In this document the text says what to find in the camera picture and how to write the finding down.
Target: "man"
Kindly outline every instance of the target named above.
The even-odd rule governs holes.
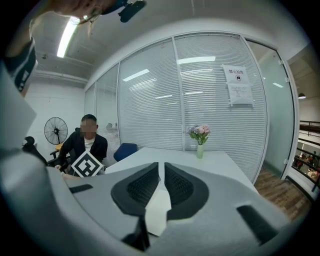
[[[55,168],[61,169],[66,161],[67,154],[73,149],[77,159],[83,152],[89,151],[99,162],[107,156],[108,142],[97,134],[97,118],[87,114],[81,119],[80,131],[75,131],[63,143],[59,153],[59,165]]]

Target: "black fan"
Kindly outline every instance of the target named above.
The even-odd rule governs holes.
[[[53,145],[63,143],[68,136],[68,127],[61,118],[52,117],[44,126],[44,136]]]

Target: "flower vase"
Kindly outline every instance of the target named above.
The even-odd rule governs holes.
[[[198,145],[196,149],[196,156],[201,159],[204,156],[204,145]]]

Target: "railing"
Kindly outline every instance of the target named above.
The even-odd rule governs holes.
[[[299,133],[305,134],[308,136],[319,137],[320,134],[320,122],[317,121],[300,121],[300,131]]]
[[[313,142],[307,139],[299,138],[299,140],[320,146],[320,143]],[[316,187],[320,186],[320,155],[316,155],[299,147],[297,147],[296,149],[300,151],[301,154],[294,157],[292,168],[314,183],[314,186],[312,188],[312,192],[314,192]],[[308,170],[306,172],[301,170],[304,166],[308,167]]]

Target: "glass door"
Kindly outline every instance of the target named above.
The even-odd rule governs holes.
[[[281,177],[284,172],[294,134],[294,103],[286,70],[278,53],[259,43],[248,41],[263,77],[267,113],[269,115],[269,138],[264,167]]]

